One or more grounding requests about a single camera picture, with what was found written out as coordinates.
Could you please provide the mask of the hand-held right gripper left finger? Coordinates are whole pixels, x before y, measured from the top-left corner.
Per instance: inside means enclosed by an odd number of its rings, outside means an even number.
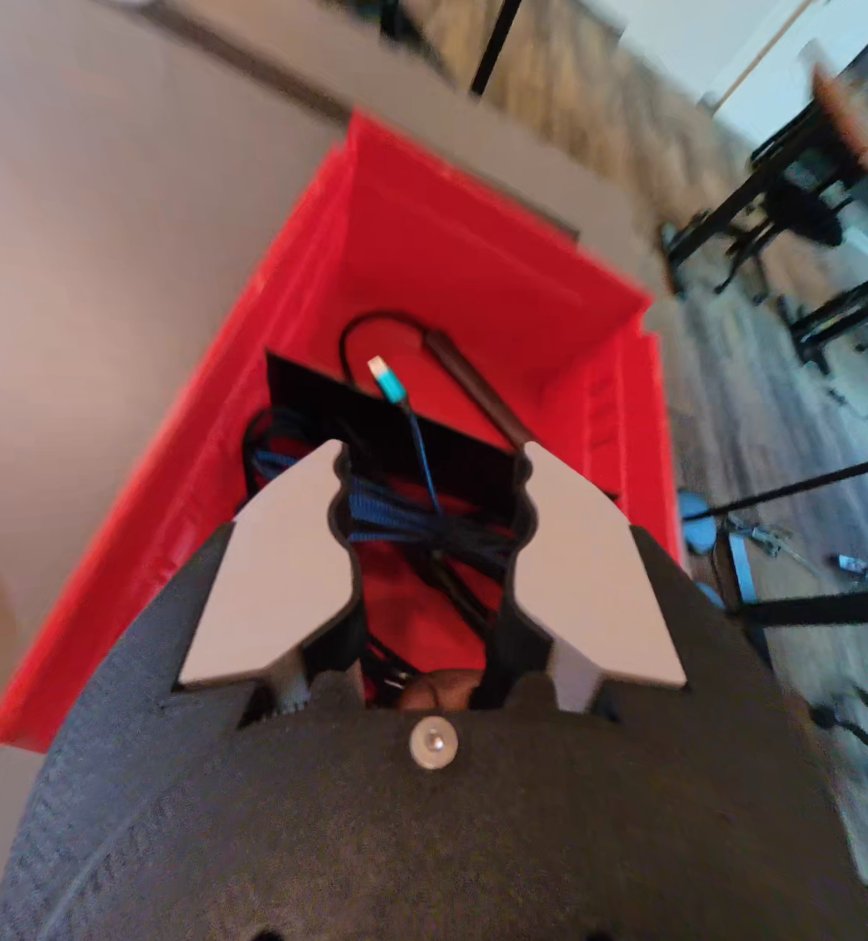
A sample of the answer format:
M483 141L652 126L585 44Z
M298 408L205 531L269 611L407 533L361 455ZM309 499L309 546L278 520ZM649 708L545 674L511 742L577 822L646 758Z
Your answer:
M330 514L346 446L330 440L237 514L178 681L262 680L280 712L310 701L305 647L355 613L357 562Z

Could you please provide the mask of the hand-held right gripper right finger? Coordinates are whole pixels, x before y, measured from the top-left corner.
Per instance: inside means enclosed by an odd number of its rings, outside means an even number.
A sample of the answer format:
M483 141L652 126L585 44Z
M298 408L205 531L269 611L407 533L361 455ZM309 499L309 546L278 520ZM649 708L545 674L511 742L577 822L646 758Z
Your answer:
M682 690L685 670L621 510L535 441L521 448L515 493L503 667L547 676L563 712L587 712L606 680Z

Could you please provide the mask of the red plastic storage bin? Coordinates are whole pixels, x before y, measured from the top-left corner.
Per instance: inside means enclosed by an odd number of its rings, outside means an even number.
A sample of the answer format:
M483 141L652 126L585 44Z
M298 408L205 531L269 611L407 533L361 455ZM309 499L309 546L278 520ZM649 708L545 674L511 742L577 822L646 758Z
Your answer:
M410 315L451 338L539 444L682 559L651 297L526 209L357 115L152 439L0 697L0 745L44 753L139 612L237 510L241 439L270 402L342 414L414 466L404 422L342 388L339 336Z

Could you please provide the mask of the person's right hand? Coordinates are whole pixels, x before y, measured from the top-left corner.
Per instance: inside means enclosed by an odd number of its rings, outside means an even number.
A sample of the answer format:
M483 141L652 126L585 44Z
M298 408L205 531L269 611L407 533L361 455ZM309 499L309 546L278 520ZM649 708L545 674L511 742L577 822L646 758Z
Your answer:
M411 679L400 694L400 712L461 712L470 707L473 693L483 678L481 670L444 669Z

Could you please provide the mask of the blue round base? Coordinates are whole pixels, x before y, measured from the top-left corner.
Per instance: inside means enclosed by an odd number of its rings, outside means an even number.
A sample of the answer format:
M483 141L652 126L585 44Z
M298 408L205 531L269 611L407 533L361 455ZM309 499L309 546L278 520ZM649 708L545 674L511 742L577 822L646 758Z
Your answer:
M687 550L699 556L710 554L717 543L718 523L707 501L696 492L682 489L677 492L677 508Z

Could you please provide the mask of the black tripod stand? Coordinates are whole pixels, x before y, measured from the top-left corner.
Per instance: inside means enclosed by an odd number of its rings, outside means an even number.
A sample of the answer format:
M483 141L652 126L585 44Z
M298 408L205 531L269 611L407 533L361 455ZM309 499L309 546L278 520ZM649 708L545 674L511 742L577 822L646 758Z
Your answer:
M834 470L756 495L722 505L701 503L701 510L684 514L683 525L701 520L716 519L735 511L749 509L768 502L802 495L821 488L868 475L868 461ZM762 628L837 627L868 624L868 593L822 594L763 602L745 602L738 608L738 616Z

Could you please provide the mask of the black office chair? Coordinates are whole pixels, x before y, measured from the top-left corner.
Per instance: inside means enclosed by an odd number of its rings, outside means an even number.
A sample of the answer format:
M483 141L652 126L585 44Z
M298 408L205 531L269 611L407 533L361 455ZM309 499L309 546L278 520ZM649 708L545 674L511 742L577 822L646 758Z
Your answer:
M773 178L762 202L764 213L775 228L789 230L824 248L838 248L842 244L839 211L820 195L785 176Z

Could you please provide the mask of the wooden top office desk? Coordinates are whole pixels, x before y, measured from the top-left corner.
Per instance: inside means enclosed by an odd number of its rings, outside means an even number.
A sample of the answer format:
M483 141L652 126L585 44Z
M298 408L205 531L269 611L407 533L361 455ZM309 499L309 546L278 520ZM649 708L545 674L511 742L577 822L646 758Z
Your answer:
M764 213L762 201L776 176L785 176L827 202L825 195L834 186L841 185L851 194L858 182L868 178L865 93L818 63L812 69L811 88L809 104L752 152L746 180L718 208L694 216L682 229L663 225L662 251L673 295L684 295L681 268L710 239L725 236L732 240L729 273L714 290L719 295L747 261L758 260L769 242L789 231L775 228ZM850 198L828 202L839 211L839 218L850 203Z

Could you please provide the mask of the black stand pole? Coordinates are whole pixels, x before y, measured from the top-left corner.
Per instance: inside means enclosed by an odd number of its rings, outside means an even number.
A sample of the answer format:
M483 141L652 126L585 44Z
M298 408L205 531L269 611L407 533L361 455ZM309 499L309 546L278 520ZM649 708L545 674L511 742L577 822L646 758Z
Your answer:
M502 1L500 4L496 21L471 80L469 91L471 96L477 99L481 98L487 89L498 57L521 8L521 3L522 1Z

